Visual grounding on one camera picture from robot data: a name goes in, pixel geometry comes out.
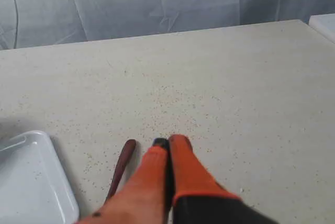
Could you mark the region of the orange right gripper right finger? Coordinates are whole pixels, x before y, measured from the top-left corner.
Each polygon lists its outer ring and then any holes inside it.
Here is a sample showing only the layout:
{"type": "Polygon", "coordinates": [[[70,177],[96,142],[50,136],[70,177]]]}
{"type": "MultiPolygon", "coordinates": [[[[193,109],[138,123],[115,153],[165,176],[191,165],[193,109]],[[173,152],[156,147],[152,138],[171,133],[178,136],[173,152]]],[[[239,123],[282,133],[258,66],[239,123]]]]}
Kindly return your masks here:
{"type": "Polygon", "coordinates": [[[186,136],[170,136],[169,145],[174,223],[275,223],[222,187],[200,163],[186,136]]]}

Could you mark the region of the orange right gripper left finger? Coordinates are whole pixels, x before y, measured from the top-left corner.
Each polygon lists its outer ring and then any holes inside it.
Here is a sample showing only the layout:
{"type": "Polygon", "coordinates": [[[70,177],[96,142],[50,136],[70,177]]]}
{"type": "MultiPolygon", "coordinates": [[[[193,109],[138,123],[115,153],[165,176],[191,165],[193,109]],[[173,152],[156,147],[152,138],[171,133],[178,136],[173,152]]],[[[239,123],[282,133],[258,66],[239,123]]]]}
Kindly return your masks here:
{"type": "Polygon", "coordinates": [[[123,188],[100,209],[78,223],[167,223],[168,164],[168,140],[156,138],[123,188]]]}

